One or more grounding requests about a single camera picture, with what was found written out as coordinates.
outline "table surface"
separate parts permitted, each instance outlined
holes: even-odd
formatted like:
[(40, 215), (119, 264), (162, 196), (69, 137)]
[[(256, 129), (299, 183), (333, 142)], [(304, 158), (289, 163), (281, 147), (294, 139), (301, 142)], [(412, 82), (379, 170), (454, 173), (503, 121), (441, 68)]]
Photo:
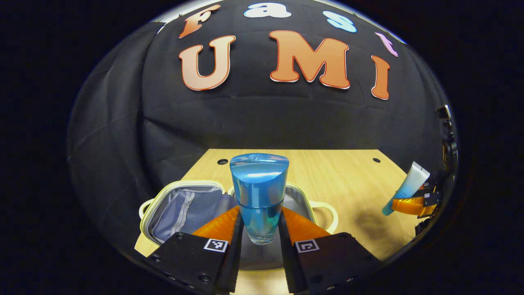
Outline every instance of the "table surface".
[[(214, 180), (226, 190), (233, 186), (229, 163), (237, 155), (268, 153), (289, 159), (287, 181), (298, 185), (311, 201), (331, 204), (339, 215), (335, 233), (347, 232), (369, 252), (385, 260), (415, 236), (423, 221), (415, 215), (382, 214), (382, 207), (398, 189), (406, 174), (379, 150), (239, 150), (209, 149), (182, 180)], [(315, 208), (319, 226), (332, 221), (327, 209)], [(135, 249), (149, 256), (158, 247), (140, 234)], [(239, 271), (235, 294), (288, 294), (283, 269)]]

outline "handle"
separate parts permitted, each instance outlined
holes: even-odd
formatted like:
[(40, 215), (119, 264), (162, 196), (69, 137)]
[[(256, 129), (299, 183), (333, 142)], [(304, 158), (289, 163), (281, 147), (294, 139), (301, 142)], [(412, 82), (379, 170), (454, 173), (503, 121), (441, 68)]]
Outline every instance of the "handle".
[(138, 210), (138, 216), (140, 216), (140, 219), (144, 217), (144, 209), (149, 206), (149, 204), (153, 203), (154, 200), (155, 199), (147, 200), (140, 206), (140, 209)]
[(331, 225), (326, 229), (326, 231), (330, 234), (333, 234), (336, 230), (336, 227), (339, 225), (339, 215), (336, 213), (335, 208), (328, 203), (316, 201), (309, 201), (309, 205), (311, 205), (311, 208), (326, 208), (329, 210), (329, 212), (331, 212), (331, 215), (333, 216), (333, 222), (331, 222)]

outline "white tube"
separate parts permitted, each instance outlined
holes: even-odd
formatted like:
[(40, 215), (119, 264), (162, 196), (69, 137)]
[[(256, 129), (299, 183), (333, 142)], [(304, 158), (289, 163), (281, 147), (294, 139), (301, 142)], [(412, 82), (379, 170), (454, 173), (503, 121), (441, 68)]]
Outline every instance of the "white tube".
[(404, 182), (400, 185), (397, 192), (389, 200), (386, 206), (382, 208), (382, 213), (386, 216), (393, 213), (394, 210), (391, 209), (393, 199), (411, 198), (429, 178), (429, 175), (430, 173), (426, 169), (413, 162), (406, 179), (404, 179)]

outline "tube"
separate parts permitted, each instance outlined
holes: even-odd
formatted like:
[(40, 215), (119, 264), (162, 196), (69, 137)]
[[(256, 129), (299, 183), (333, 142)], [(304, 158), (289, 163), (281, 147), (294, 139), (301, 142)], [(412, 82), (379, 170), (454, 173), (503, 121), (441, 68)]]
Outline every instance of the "tube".
[(382, 213), (386, 216), (393, 213), (393, 209), (391, 209), (391, 205), (393, 203), (393, 199), (402, 199), (402, 198), (411, 198), (417, 190), (424, 184), (424, 182), (429, 178), (430, 173), (422, 168), (419, 164), (413, 162), (411, 164), (411, 169), (408, 172), (408, 175), (406, 176), (406, 179), (404, 179), (404, 182), (400, 185), (398, 190), (395, 192), (393, 197), (389, 200), (389, 202), (382, 208)]

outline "black fabric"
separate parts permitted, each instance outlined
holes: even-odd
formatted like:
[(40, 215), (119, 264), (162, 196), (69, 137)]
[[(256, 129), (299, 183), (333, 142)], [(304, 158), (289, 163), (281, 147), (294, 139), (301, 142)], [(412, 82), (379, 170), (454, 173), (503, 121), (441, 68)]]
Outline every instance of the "black fabric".
[[(315, 1), (280, 2), (292, 14), (288, 18), (247, 18), (243, 13), (252, 3), (220, 2), (199, 30), (182, 39), (185, 17), (158, 34), (162, 23), (146, 24), (115, 47), (82, 87), (68, 134), (73, 184), (104, 236), (121, 251), (137, 255), (140, 204), (181, 179), (209, 148), (379, 149), (406, 172), (412, 161), (431, 173), (441, 165), (443, 127), (434, 110), (447, 99), (409, 46)], [(357, 32), (331, 26), (324, 10), (348, 17)], [(277, 43), (269, 33), (280, 29), (299, 32), (313, 49), (325, 38), (348, 44), (351, 87), (326, 87), (320, 75), (308, 83), (296, 64), (297, 82), (273, 82)], [(398, 58), (374, 32), (393, 43)], [(212, 90), (187, 88), (178, 54), (203, 45), (199, 71), (209, 75), (214, 50), (208, 44), (225, 35), (236, 36), (229, 77)], [(371, 55), (390, 64), (387, 101), (371, 95)]]

